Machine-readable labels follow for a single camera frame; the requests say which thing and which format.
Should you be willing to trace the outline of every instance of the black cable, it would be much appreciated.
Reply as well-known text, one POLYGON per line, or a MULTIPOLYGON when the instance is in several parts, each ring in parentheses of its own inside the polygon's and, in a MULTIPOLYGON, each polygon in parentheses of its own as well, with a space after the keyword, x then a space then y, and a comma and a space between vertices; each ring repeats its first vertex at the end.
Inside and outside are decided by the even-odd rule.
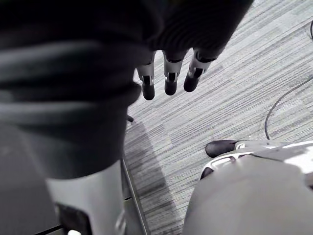
POLYGON ((311 81, 313 79, 313 76, 310 77, 308 80, 304 81, 303 83, 301 83, 300 85, 292 88, 290 91, 286 92, 285 94, 283 94, 276 102, 275 104, 273 105, 273 107, 270 109, 266 119, 265 119, 265 124, 264 124, 264 130, 265 130, 265 135, 266 135, 266 138, 269 140, 269 135, 268 135, 268 119, 269 119, 269 116, 270 114, 272 113, 272 111, 274 110, 274 108, 276 107, 276 105, 288 94, 290 94, 291 92, 293 92, 294 90, 297 90, 299 87, 303 86, 304 84, 306 84, 307 82, 311 81))
POLYGON ((311 22, 310 33, 311 33, 311 37, 313 39, 313 21, 311 22))
POLYGON ((57 231, 57 230, 59 230, 59 229, 61 229, 61 228, 62 228, 62 226, 61 226, 61 225, 58 225, 58 226, 55 226, 55 227, 53 227, 53 228, 51 228, 51 229, 47 229, 47 230, 45 230, 45 231, 39 232, 39 233, 34 234, 34 235, 48 235, 49 233, 52 233, 52 232, 54 232, 54 231, 57 231))

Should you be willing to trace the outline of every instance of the metal rod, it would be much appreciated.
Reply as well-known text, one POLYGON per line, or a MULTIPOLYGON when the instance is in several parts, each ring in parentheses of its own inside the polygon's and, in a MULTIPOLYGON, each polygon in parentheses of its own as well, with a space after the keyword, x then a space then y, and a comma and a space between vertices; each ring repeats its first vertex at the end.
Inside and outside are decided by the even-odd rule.
POLYGON ((144 232, 145 235, 150 235, 150 231, 149 231, 148 226, 147 226, 147 221, 146 221, 145 217, 143 216, 143 211, 142 211, 142 207, 141 207, 141 204, 140 204, 140 201, 139 201, 139 197, 137 195, 135 186, 133 184, 133 178, 130 175, 128 166, 125 163, 124 159, 122 159, 122 163, 123 163, 123 168, 125 170, 126 179, 127 179, 129 188, 131 190, 131 193, 132 193, 132 196, 133 196, 133 199, 134 199, 134 202, 135 202, 135 206, 137 208, 137 213, 138 213, 138 216, 139 216, 141 227, 142 227, 143 232, 144 232))

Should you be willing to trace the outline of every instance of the floor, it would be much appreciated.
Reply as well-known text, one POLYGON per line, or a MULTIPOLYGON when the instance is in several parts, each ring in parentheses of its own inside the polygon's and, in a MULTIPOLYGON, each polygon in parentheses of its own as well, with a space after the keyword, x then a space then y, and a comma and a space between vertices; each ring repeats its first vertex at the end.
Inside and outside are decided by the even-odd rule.
MULTIPOLYGON (((193 93, 183 90, 192 51, 183 62, 178 90, 164 92, 162 53, 155 58, 152 101, 129 108, 125 152, 153 235, 180 234, 202 166, 205 144, 218 139, 265 139, 264 121, 274 102, 313 76, 312 0, 256 0, 193 93)), ((313 81, 273 111, 272 139, 313 137, 313 81)))

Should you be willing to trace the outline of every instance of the gray carpet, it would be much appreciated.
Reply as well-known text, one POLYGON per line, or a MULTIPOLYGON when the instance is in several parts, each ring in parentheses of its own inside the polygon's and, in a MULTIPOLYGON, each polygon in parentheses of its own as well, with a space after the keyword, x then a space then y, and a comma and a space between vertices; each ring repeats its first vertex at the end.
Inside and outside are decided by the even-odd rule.
MULTIPOLYGON (((218 139, 265 139, 264 121, 274 102, 313 76, 312 0, 256 0, 193 93, 164 92, 163 57, 155 59, 156 96, 129 108, 126 160, 152 234, 180 234, 205 144, 218 139)), ((288 95, 269 120, 273 139, 313 136, 313 81, 288 95)))

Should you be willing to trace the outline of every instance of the robotic finger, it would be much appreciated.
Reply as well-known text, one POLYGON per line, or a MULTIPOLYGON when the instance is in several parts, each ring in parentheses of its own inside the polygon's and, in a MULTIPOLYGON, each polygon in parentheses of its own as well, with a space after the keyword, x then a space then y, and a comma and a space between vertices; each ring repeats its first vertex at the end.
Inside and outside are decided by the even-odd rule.
POLYGON ((155 54, 152 52, 150 61, 137 67, 138 76, 142 84, 142 93, 146 100, 152 100, 155 97, 154 76, 155 76, 155 54))

